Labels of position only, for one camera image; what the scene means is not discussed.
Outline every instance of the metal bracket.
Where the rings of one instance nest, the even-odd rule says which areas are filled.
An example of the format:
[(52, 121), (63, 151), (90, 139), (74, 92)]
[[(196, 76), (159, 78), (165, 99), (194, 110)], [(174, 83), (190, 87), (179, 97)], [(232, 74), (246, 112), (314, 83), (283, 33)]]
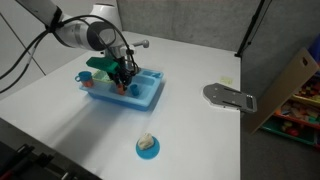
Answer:
[(203, 94), (212, 104), (222, 106), (223, 108), (228, 107), (246, 113), (254, 113), (257, 111), (255, 97), (219, 83), (205, 86), (203, 88)]

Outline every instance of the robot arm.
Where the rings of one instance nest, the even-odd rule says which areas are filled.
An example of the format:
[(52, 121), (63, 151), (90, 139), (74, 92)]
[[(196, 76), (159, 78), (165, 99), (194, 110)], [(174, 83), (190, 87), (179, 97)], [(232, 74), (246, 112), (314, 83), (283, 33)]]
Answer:
[[(135, 53), (134, 46), (143, 45), (147, 48), (149, 46), (148, 41), (135, 43), (129, 47), (127, 43), (123, 42), (124, 39), (115, 32), (112, 25), (94, 17), (87, 17), (85, 20), (76, 19), (59, 26), (61, 22), (72, 17), (64, 14), (51, 0), (16, 1), (45, 24), (46, 28), (55, 35), (61, 44), (73, 48), (105, 51), (107, 58), (111, 58), (119, 64), (116, 73), (108, 73), (108, 75), (123, 91), (131, 83), (132, 76), (139, 71), (132, 57), (132, 54)], [(112, 5), (95, 4), (90, 15), (107, 19), (117, 29), (121, 30), (120, 17), (117, 9)]]
[[(105, 50), (105, 44), (110, 47), (123, 46), (123, 41), (114, 29), (106, 23), (96, 18), (87, 18), (83, 21), (73, 21), (63, 27), (54, 27), (57, 23), (71, 18), (69, 15), (62, 13), (61, 9), (52, 3), (51, 0), (16, 0), (26, 10), (39, 19), (47, 28), (54, 28), (54, 35), (57, 40), (65, 46), (82, 48), (93, 51)], [(95, 4), (91, 15), (97, 15), (108, 19), (118, 29), (121, 25), (116, 8), (107, 4)]]

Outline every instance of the blue tray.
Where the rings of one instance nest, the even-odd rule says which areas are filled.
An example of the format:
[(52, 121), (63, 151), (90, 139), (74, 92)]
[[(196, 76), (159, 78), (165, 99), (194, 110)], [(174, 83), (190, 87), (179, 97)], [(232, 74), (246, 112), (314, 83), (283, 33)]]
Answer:
[(131, 82), (131, 85), (138, 85), (140, 93), (138, 96), (133, 96), (131, 94), (131, 85), (129, 85), (125, 95), (119, 95), (114, 82), (103, 82), (95, 78), (93, 78), (93, 87), (87, 88), (81, 85), (80, 89), (87, 91), (90, 96), (96, 99), (109, 101), (141, 111), (147, 111), (160, 86), (162, 77), (162, 72), (141, 69), (141, 71), (132, 78)]

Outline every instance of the blue cup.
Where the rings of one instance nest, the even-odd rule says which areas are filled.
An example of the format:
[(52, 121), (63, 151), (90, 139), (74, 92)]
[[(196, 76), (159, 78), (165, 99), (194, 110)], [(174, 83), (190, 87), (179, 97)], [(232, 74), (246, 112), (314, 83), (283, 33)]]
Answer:
[(81, 72), (79, 72), (78, 76), (76, 76), (74, 79), (77, 82), (79, 82), (79, 81), (85, 82), (85, 81), (91, 80), (92, 75), (91, 75), (91, 72), (89, 72), (89, 71), (81, 71)]
[(133, 96), (139, 96), (139, 94), (140, 94), (139, 93), (139, 89), (138, 89), (138, 85), (136, 85), (136, 84), (132, 84), (130, 86), (130, 91), (131, 91)]

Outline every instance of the small blue dish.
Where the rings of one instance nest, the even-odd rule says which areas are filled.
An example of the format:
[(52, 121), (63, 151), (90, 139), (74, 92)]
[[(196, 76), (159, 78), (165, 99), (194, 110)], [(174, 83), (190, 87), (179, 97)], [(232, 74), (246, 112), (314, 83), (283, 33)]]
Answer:
[(142, 158), (142, 159), (152, 159), (156, 157), (160, 151), (160, 143), (157, 140), (157, 138), (152, 136), (152, 139), (154, 141), (154, 144), (151, 148), (146, 149), (146, 150), (140, 150), (138, 146), (138, 142), (136, 144), (136, 151), (137, 154)]

